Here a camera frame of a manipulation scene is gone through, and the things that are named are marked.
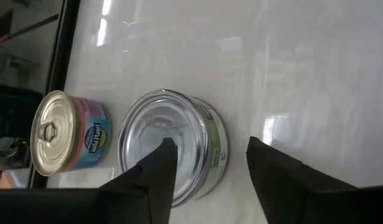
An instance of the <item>can lid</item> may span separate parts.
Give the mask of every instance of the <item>can lid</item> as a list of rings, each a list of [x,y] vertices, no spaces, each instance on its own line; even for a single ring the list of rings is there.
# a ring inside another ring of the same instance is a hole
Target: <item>can lid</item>
[[[44,176],[59,171],[68,161],[75,140],[75,109],[61,91],[49,93],[40,103],[31,131],[31,155]]]
[[[118,141],[122,171],[132,168],[164,138],[177,145],[178,161],[173,206],[183,203],[207,174],[207,127],[200,109],[188,97],[171,90],[142,96],[123,122]]]

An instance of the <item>white table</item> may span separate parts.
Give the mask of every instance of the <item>white table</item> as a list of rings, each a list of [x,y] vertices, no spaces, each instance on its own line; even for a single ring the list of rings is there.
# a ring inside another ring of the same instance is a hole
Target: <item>white table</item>
[[[383,0],[82,1],[65,91],[101,101],[113,142],[99,168],[49,187],[98,187],[120,174],[130,106],[169,88],[223,117],[222,182],[171,223],[266,223],[245,157],[249,136],[356,186],[383,184]]]

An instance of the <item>wild planet logo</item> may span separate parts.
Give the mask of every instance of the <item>wild planet logo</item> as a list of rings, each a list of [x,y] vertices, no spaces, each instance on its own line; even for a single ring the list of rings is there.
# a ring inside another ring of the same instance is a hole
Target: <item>wild planet logo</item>
[[[101,149],[106,142],[106,132],[102,128],[102,124],[94,123],[93,127],[89,128],[85,135],[85,146],[89,153],[96,153]]]

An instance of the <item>can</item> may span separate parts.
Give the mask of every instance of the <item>can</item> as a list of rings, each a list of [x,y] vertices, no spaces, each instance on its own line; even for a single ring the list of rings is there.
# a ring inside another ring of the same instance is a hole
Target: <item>can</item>
[[[164,138],[177,145],[172,207],[201,198],[220,181],[229,158],[218,113],[205,101],[172,90],[142,96],[126,115],[118,140],[122,172],[156,149]]]
[[[108,150],[110,121],[93,100],[49,93],[40,103],[31,131],[31,156],[44,176],[96,166]]]

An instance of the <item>pull tab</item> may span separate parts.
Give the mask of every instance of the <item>pull tab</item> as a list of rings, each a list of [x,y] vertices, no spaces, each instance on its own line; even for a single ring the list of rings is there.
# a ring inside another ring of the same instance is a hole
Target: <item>pull tab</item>
[[[39,139],[45,142],[51,142],[57,135],[57,128],[53,122],[47,122],[40,125],[39,128]]]

